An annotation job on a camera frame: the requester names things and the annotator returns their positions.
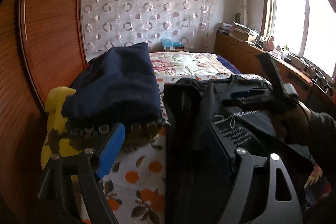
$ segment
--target dark blue blanket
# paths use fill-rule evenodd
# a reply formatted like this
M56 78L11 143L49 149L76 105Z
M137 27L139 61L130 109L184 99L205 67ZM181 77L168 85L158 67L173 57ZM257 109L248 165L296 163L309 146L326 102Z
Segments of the dark blue blanket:
M156 121L160 95L146 43L114 47L95 58L72 87L62 115L71 124L99 126Z
M236 75L241 75L242 73L229 61L227 61L225 58L221 57L220 55L218 56L218 61L222 63L222 65L226 68L228 68L231 72L233 72Z

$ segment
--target bottle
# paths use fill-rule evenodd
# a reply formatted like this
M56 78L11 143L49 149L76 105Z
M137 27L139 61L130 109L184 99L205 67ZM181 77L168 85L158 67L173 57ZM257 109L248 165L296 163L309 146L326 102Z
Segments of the bottle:
M289 48L286 45L285 48L283 49L283 53L282 53L281 59L285 60L285 58L287 57L288 54L289 54Z

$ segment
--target box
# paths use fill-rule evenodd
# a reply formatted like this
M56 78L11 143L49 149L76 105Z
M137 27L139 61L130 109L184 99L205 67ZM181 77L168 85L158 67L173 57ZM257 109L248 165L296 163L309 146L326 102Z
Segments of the box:
M230 31L230 36L239 40L239 41L242 41L242 42L252 42L253 40L256 39L257 36L252 36L248 33L245 33L245 32L240 32L236 29L231 29Z
M164 52L183 52L184 46L182 47L165 47L163 49Z

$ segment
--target clothing pile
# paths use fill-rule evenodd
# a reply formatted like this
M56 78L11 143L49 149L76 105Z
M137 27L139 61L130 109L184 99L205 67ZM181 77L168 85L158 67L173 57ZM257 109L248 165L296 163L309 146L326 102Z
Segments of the clothing pile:
M167 123L146 43L115 47L96 57L71 88L76 93L66 97L62 115L68 118L67 134L77 140L76 149L116 122L126 133L149 139Z
M278 154L304 209L304 186L314 167L309 150L278 140L263 111L244 112L239 107L222 104L234 92L265 87L265 81L247 80L238 75L207 81L183 78L165 85L164 102L172 125L166 147L166 223L217 223L225 209L235 174L227 170L223 175L216 166L204 136L210 122L235 146L245 148L252 155ZM263 212L267 193L268 178L253 176L242 223Z

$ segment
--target bed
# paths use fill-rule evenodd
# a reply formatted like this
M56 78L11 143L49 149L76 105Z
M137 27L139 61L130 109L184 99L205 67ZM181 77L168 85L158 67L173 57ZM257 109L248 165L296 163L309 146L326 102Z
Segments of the bed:
M215 54L155 52L150 59L162 96L164 85L183 77L197 80L222 79L233 74ZM239 72L226 60L227 66ZM247 79L263 79L244 75ZM119 152L111 172L102 180L104 193L120 224L164 223L166 178L166 127L152 143L132 152ZM83 201L79 205L82 220L90 223Z

